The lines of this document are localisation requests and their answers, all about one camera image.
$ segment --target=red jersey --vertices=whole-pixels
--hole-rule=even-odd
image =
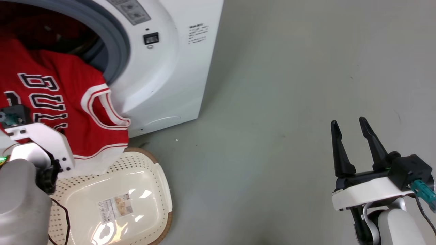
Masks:
[[[0,74],[0,107],[23,104],[33,122],[67,137],[76,168],[60,177],[102,174],[127,147],[130,120],[114,110],[101,72],[80,58],[0,38]]]

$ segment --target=washing machine door opening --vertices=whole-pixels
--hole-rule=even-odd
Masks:
[[[127,65],[130,45],[119,21],[89,0],[0,0],[0,32],[29,49],[73,54],[112,84]]]

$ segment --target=white plastic basket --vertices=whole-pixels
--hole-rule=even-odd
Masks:
[[[104,175],[59,179],[52,198],[68,209],[69,245],[156,245],[172,222],[165,174],[140,148],[127,148]],[[65,212],[53,204],[48,233],[61,245],[66,231]]]

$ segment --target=white washing machine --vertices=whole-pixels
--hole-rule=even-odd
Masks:
[[[86,24],[82,54],[103,72],[129,137],[194,120],[203,98],[223,0],[7,0]],[[0,148],[13,144],[0,137]]]

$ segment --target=gray floor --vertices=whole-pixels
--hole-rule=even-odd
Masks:
[[[388,151],[436,167],[435,10],[431,0],[226,1],[199,119],[131,140],[170,182],[162,244],[357,244],[351,214],[331,204],[330,121],[358,171],[372,165],[359,116]]]

